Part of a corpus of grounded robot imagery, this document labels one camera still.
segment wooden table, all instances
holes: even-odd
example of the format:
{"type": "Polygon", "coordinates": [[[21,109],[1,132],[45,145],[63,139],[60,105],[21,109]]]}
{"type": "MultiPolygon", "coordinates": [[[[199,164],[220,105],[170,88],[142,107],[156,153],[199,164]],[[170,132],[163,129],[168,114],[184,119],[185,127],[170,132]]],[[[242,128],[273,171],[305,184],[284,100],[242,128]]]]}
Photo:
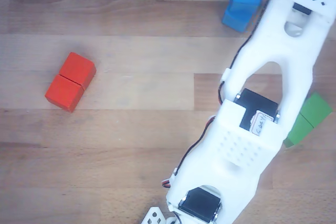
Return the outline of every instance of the wooden table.
{"type": "MultiPolygon", "coordinates": [[[[218,109],[224,69],[249,32],[227,0],[0,0],[0,223],[138,224],[166,216],[168,178],[218,109]],[[74,113],[44,98],[74,51],[97,74],[74,113]]],[[[336,108],[336,29],[312,91],[336,108]]],[[[247,87],[277,102],[281,71],[247,87]]],[[[281,150],[236,223],[336,223],[336,115],[281,150]]]]}

